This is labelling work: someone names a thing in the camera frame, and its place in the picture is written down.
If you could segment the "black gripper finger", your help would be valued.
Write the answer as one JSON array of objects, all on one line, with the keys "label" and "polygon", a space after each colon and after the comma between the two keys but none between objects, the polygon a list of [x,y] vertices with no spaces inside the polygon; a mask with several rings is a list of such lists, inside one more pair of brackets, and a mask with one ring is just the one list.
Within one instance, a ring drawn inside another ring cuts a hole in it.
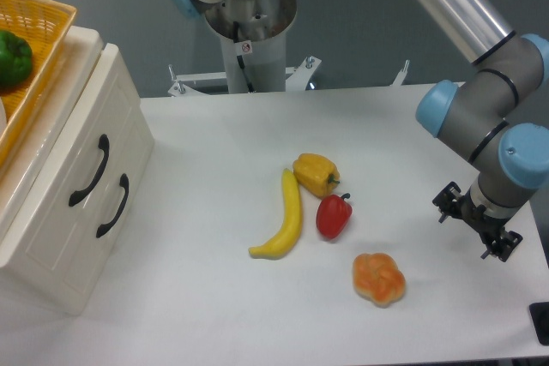
[{"label": "black gripper finger", "polygon": [[486,251],[480,258],[485,259],[491,255],[500,261],[507,261],[523,239],[522,235],[514,231],[500,231],[498,234],[481,233],[480,238],[486,246]]},{"label": "black gripper finger", "polygon": [[462,192],[455,182],[448,183],[432,200],[432,204],[440,213],[439,223],[447,218],[462,219],[461,211]]}]

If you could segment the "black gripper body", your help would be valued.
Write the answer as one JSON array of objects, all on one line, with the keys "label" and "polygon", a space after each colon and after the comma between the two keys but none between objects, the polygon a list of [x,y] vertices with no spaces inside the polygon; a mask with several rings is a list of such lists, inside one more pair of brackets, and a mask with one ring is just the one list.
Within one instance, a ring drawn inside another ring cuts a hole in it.
[{"label": "black gripper body", "polygon": [[458,201],[461,219],[473,228],[481,239],[501,239],[506,237],[505,224],[512,217],[512,208],[501,207],[484,198],[484,203],[474,203],[468,191]]}]

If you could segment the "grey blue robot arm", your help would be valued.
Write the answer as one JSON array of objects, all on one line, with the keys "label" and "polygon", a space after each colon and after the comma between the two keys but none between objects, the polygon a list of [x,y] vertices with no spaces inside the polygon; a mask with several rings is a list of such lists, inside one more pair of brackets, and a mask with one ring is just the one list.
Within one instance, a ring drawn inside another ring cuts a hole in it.
[{"label": "grey blue robot arm", "polygon": [[[304,91],[318,62],[286,66],[286,33],[296,0],[172,0],[204,16],[219,37],[232,93]],[[548,81],[548,43],[517,35],[487,0],[418,0],[477,69],[462,85],[441,81],[420,101],[417,121],[479,173],[466,193],[448,184],[435,198],[443,218],[464,221],[506,261],[522,241],[506,223],[548,183],[548,131],[506,117]]]}]

